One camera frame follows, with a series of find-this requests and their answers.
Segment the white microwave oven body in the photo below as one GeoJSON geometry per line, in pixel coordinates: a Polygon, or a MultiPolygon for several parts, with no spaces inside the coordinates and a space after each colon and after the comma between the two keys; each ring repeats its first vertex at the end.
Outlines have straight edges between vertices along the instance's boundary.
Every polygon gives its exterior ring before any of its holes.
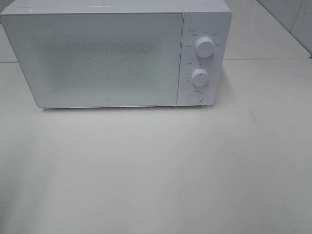
{"type": "Polygon", "coordinates": [[[1,12],[0,18],[11,15],[173,13],[183,14],[178,92],[176,105],[166,106],[213,105],[232,21],[232,12],[222,0],[16,0],[1,12]],[[215,41],[214,53],[208,58],[201,58],[195,52],[195,41],[202,36],[210,36],[215,41]],[[193,85],[191,73],[195,69],[205,69],[209,73],[206,85],[193,85]],[[189,94],[194,91],[203,93],[200,103],[189,101],[189,94]]]}

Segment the white dial knob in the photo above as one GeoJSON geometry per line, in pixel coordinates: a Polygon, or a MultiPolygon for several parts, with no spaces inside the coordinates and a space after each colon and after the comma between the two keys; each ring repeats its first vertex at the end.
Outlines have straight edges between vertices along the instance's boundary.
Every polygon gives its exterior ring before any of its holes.
{"type": "Polygon", "coordinates": [[[195,69],[191,73],[191,80],[194,86],[204,86],[209,81],[209,73],[205,69],[195,69]]]}
{"type": "Polygon", "coordinates": [[[196,55],[201,58],[208,58],[214,53],[215,41],[210,36],[202,36],[195,41],[196,55]]]}

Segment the white microwave door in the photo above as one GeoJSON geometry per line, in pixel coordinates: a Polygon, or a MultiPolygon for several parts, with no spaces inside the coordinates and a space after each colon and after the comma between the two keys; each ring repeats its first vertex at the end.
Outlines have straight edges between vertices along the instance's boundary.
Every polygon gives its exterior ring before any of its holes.
{"type": "Polygon", "coordinates": [[[40,108],[176,105],[182,13],[1,21],[40,108]]]}

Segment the round white door button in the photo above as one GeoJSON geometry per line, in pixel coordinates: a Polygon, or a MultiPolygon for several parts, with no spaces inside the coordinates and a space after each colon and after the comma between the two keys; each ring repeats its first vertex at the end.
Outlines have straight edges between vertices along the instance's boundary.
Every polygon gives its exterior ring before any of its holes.
{"type": "Polygon", "coordinates": [[[200,103],[203,100],[203,93],[200,91],[194,91],[189,94],[188,99],[190,102],[200,103]]]}

